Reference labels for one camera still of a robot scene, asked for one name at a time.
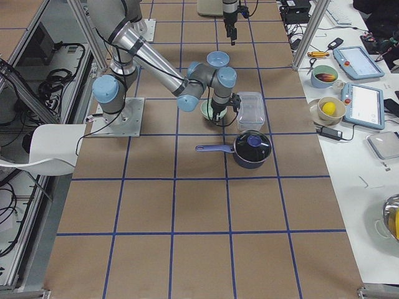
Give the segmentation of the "green ceramic bowl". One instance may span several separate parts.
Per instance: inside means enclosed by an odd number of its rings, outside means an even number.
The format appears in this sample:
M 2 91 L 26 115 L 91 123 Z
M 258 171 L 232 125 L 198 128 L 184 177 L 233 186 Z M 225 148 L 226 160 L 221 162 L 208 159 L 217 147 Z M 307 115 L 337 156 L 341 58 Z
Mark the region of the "green ceramic bowl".
M 213 109 L 211 107 L 211 103 L 207 100 L 203 101 L 200 110 L 202 115 L 207 119 L 207 120 L 212 120 L 213 119 Z M 219 119 L 223 119 L 225 114 L 227 113 L 227 108 L 225 108 L 223 111 L 220 112 L 219 114 Z

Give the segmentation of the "blue ceramic bowl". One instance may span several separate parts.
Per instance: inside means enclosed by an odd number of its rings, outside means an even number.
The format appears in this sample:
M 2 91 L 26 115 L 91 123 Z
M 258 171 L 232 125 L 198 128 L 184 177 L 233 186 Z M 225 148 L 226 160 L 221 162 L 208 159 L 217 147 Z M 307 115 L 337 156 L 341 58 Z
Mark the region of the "blue ceramic bowl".
M 230 57 L 227 53 L 217 50 L 210 52 L 206 56 L 206 61 L 210 66 L 220 69 L 221 67 L 226 67 L 229 64 Z

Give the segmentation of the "beige bowl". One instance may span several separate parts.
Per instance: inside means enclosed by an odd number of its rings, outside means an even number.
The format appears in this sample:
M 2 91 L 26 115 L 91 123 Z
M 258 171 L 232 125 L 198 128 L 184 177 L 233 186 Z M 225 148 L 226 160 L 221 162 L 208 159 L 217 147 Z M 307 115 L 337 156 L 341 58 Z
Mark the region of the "beige bowl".
M 346 106 L 337 98 L 324 97 L 317 104 L 317 114 L 325 121 L 340 120 L 346 114 Z

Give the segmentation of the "clear plastic food container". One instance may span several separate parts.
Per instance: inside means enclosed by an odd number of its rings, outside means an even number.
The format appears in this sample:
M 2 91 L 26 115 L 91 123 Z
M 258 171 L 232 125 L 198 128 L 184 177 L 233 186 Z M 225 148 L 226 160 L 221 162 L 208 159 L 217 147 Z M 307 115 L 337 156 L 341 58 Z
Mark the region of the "clear plastic food container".
M 241 104 L 237 123 L 239 131 L 259 131 L 265 123 L 266 114 L 262 95 L 259 92 L 239 92 Z

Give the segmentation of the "dark blue saucepan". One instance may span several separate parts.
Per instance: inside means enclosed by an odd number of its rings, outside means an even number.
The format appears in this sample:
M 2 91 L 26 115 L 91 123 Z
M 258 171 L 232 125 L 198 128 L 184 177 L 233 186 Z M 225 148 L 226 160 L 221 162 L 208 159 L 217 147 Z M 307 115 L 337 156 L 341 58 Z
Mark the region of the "dark blue saucepan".
M 231 153 L 235 162 L 246 169 L 262 166 L 272 152 L 269 138 L 256 130 L 246 130 L 238 135 L 232 145 L 198 145 L 197 152 L 222 151 Z

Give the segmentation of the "beige plate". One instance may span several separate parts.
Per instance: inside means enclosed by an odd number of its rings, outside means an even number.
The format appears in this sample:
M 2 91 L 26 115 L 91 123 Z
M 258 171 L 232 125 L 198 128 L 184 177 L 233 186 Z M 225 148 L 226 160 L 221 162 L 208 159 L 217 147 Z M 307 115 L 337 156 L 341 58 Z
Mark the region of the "beige plate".
M 311 117 L 313 119 L 313 122 L 315 125 L 320 125 L 320 126 L 334 126 L 337 125 L 342 121 L 342 118 L 338 118 L 336 120 L 323 120 L 320 118 L 317 108 L 319 104 L 319 99 L 315 99 L 311 101 L 308 106 L 309 106 L 309 111 L 311 114 Z

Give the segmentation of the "scissors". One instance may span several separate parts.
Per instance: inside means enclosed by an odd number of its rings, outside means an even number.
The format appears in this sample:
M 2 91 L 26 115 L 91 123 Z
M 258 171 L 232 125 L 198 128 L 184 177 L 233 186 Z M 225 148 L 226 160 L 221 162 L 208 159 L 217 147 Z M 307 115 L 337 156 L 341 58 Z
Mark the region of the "scissors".
M 311 71 L 314 69 L 314 64 L 316 63 L 317 59 L 315 57 L 311 58 L 309 60 L 309 70 L 307 72 L 307 74 L 310 74 Z

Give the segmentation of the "yellow lemon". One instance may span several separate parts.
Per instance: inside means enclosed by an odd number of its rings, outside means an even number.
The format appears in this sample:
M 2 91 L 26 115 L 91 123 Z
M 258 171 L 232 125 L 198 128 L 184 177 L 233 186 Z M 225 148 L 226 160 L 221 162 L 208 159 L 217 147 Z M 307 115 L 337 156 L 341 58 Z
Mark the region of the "yellow lemon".
M 321 108 L 322 112 L 326 115 L 333 116 L 336 111 L 336 105 L 334 102 L 325 102 Z

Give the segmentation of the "black power adapter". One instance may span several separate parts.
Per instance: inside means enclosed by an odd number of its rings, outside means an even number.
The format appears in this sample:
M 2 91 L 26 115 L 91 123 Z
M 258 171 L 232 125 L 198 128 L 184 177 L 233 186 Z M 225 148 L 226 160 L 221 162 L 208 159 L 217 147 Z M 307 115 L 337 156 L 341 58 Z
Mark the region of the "black power adapter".
M 322 126 L 320 128 L 317 128 L 316 132 L 320 136 L 324 136 L 324 137 L 332 139 L 332 140 L 336 140 L 336 141 L 342 140 L 342 132 L 339 130 L 328 128 L 326 126 Z

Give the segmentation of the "black car key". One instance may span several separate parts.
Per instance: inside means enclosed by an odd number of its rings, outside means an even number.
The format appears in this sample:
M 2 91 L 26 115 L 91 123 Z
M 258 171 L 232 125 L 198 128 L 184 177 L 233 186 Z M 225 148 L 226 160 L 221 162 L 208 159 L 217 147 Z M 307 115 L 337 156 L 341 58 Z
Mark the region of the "black car key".
M 341 38 L 335 38 L 332 42 L 330 42 L 327 46 L 327 50 L 334 50 L 336 49 L 338 46 L 340 46 L 343 43 L 343 39 Z

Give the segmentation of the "white keyboard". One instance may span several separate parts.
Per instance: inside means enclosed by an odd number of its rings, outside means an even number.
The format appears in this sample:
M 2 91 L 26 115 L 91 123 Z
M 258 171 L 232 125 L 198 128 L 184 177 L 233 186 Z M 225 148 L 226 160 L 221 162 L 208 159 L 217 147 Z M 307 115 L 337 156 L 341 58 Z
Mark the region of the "white keyboard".
M 337 1 L 330 1 L 325 15 L 337 26 L 351 26 L 352 21 L 341 10 Z

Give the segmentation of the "upper teach pendant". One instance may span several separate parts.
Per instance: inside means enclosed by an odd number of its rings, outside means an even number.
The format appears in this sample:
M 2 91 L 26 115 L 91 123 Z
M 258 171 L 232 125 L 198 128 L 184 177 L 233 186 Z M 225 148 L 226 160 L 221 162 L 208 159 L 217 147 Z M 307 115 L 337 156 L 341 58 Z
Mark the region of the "upper teach pendant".
M 380 78 L 385 75 L 361 46 L 338 47 L 333 50 L 333 56 L 340 68 L 352 80 Z

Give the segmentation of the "lower teach pendant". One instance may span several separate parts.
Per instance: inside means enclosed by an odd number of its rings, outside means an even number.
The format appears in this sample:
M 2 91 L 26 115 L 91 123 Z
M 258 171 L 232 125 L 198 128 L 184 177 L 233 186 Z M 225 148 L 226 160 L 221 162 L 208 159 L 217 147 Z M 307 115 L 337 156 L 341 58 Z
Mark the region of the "lower teach pendant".
M 342 89 L 341 100 L 346 107 L 343 121 L 373 130 L 385 128 L 382 90 L 346 83 Z

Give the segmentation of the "white chair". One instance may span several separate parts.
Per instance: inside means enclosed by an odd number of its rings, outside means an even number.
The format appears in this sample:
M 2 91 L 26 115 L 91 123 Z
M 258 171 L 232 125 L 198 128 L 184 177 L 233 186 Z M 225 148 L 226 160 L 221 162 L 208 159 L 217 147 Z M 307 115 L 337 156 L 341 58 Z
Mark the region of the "white chair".
M 1 160 L 2 168 L 16 168 L 31 174 L 61 176 L 74 172 L 78 140 L 85 133 L 85 124 L 45 124 L 33 133 L 29 162 L 12 163 Z

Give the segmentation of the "orange handled tool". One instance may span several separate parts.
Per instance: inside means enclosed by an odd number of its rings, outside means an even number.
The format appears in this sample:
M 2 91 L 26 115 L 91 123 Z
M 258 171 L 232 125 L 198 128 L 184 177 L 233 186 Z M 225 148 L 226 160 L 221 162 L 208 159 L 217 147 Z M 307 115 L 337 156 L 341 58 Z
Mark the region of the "orange handled tool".
M 308 52 L 307 56 L 311 57 L 311 58 L 318 59 L 318 58 L 329 57 L 330 54 L 328 52 L 323 52 L 323 51 L 312 51 L 312 52 Z

